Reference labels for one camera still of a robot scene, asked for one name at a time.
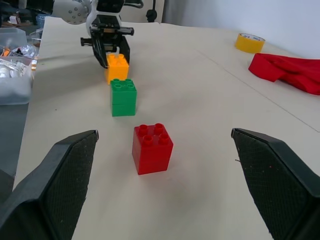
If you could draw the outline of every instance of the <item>toy building block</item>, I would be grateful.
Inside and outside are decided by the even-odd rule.
[[[111,105],[112,117],[134,116],[136,115],[136,105]]]
[[[110,87],[110,106],[113,117],[136,115],[137,89],[131,79],[114,79]]]
[[[108,62],[108,69],[104,71],[104,76],[108,85],[113,79],[119,79],[121,81],[127,79],[129,64],[123,54],[119,54],[118,56],[109,54],[106,60]]]
[[[161,123],[136,126],[132,156],[139,175],[166,171],[174,144]]]

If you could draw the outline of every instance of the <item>red cloth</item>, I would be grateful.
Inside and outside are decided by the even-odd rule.
[[[320,95],[320,59],[257,53],[249,71],[259,78],[271,82],[283,80],[302,91]]]

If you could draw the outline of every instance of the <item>table surface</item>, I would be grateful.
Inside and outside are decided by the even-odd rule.
[[[320,174],[319,99],[248,71],[252,54],[225,29],[127,23],[134,117],[111,116],[104,69],[83,25],[47,18],[15,186],[55,142],[98,129],[74,240],[271,240],[248,191],[232,128],[279,138]],[[292,56],[268,43],[263,52]],[[175,146],[168,171],[138,176],[134,126],[163,123]]]

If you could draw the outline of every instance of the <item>tape roll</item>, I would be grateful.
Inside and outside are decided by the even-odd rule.
[[[243,52],[250,54],[260,53],[266,40],[262,37],[240,33],[235,42],[235,47]]]

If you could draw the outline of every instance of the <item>orange lego block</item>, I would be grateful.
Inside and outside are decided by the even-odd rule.
[[[129,64],[123,54],[118,56],[115,54],[109,54],[106,57],[108,62],[108,69],[105,70],[105,80],[110,85],[113,79],[119,79],[124,81],[128,78]]]

